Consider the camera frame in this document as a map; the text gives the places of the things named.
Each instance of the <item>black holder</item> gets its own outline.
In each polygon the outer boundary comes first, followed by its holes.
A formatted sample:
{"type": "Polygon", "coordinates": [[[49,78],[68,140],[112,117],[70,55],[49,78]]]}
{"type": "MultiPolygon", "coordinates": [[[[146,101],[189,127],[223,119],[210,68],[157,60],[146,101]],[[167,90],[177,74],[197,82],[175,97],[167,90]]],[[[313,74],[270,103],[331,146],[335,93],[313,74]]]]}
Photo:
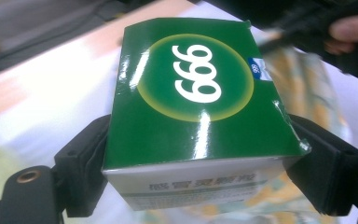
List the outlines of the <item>black holder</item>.
{"type": "MultiPolygon", "coordinates": [[[[317,211],[346,216],[358,207],[358,149],[307,119],[290,118],[312,149],[287,174],[317,211]]],[[[31,167],[10,177],[0,224],[63,223],[64,209],[68,217],[90,216],[106,186],[101,169],[109,120],[94,120],[57,153],[53,168],[31,167]]]]}

